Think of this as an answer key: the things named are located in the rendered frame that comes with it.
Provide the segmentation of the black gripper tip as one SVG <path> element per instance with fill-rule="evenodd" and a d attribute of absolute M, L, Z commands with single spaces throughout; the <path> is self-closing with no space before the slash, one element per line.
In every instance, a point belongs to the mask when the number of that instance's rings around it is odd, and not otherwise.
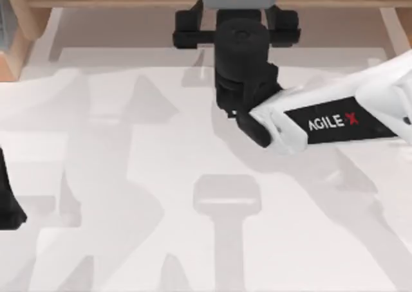
<path fill-rule="evenodd" d="M 0 147 L 0 231 L 18 230 L 27 218 L 12 191 L 4 152 Z"/>

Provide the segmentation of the grey panel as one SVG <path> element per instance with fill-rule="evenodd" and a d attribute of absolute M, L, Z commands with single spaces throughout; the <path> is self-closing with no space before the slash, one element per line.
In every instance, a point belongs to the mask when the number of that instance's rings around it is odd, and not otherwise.
<path fill-rule="evenodd" d="M 0 0 L 0 51 L 10 49 L 17 27 L 17 17 L 10 0 Z"/>

